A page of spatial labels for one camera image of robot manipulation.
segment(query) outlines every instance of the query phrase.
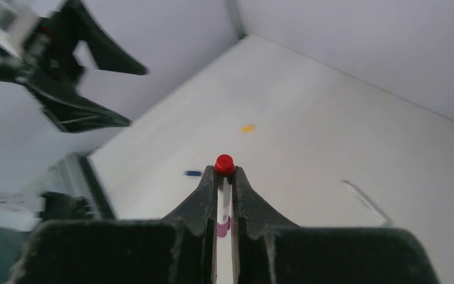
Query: transparent plastic piece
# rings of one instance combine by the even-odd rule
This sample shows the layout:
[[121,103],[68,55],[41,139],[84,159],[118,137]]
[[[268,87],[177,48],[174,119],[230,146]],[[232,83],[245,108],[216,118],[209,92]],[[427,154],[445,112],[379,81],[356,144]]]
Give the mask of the transparent plastic piece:
[[32,4],[33,0],[0,0],[0,29],[8,31],[22,11]]

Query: small orange piece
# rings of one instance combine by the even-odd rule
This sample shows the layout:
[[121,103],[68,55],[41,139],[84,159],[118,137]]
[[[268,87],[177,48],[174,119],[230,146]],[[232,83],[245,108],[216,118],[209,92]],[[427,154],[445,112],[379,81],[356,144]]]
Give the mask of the small orange piece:
[[241,129],[241,132],[250,133],[251,131],[254,131],[254,130],[255,130],[255,124],[248,124]]

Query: purple band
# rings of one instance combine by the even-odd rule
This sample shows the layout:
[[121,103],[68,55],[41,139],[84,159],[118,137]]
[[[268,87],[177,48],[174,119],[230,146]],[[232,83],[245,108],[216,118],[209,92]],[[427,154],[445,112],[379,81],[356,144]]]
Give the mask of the purple band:
[[225,224],[216,223],[216,236],[220,238],[224,238],[227,235],[227,232],[231,228],[231,217]]

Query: black robotic claw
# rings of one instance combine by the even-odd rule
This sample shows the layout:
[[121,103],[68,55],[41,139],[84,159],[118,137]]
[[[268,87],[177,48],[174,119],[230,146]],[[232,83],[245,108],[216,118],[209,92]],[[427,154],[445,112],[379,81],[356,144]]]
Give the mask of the black robotic claw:
[[[438,283],[410,233],[302,228],[265,202],[240,167],[231,179],[234,283]],[[215,283],[218,180],[207,167],[161,220],[47,222],[10,283]]]
[[23,42],[22,58],[11,56],[0,46],[0,81],[25,86],[62,132],[129,126],[129,119],[76,92],[84,74],[84,67],[73,55],[80,41],[87,43],[100,70],[147,74],[145,66],[105,34],[81,0],[68,0],[50,18],[39,20]]

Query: small blue piece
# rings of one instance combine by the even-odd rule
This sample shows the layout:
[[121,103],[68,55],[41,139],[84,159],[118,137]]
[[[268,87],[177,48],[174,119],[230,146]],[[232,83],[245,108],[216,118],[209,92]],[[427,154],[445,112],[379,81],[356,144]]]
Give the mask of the small blue piece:
[[198,170],[187,170],[187,171],[185,171],[184,175],[186,175],[186,176],[202,176],[203,173]]

